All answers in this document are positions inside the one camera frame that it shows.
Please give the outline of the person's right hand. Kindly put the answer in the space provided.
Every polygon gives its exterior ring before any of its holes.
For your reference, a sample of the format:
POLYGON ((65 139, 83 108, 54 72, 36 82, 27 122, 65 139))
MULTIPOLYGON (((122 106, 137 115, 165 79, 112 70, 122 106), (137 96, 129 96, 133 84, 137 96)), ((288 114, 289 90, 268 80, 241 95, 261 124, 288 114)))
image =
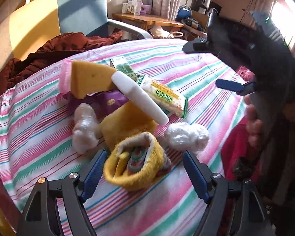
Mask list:
POLYGON ((246 124, 246 130, 249 133, 248 142, 251 147, 259 149, 263 142, 263 122, 259 120, 249 95, 244 96, 244 102, 247 105, 245 118, 248 120, 246 124))

